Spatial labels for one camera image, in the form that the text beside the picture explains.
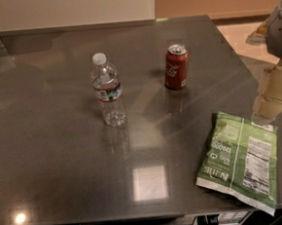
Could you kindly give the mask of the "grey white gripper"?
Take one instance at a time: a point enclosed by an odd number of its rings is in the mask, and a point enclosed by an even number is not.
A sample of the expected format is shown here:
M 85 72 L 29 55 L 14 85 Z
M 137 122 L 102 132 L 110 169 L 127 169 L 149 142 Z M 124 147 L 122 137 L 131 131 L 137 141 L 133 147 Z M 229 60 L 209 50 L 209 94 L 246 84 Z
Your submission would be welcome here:
M 265 34 L 266 49 L 282 58 L 282 0 L 274 8 L 267 21 Z M 259 95 L 253 107 L 254 117 L 273 120 L 282 111 L 282 59 L 272 69 L 264 71 L 264 79 L 259 84 Z

